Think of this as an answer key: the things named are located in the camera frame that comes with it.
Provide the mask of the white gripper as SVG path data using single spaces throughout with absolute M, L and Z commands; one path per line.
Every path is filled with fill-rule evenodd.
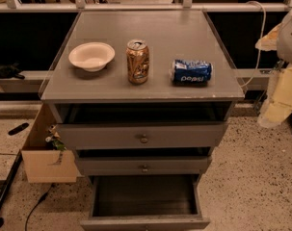
M 292 64 L 271 73 L 266 94 L 257 122 L 261 127 L 274 128 L 292 114 Z

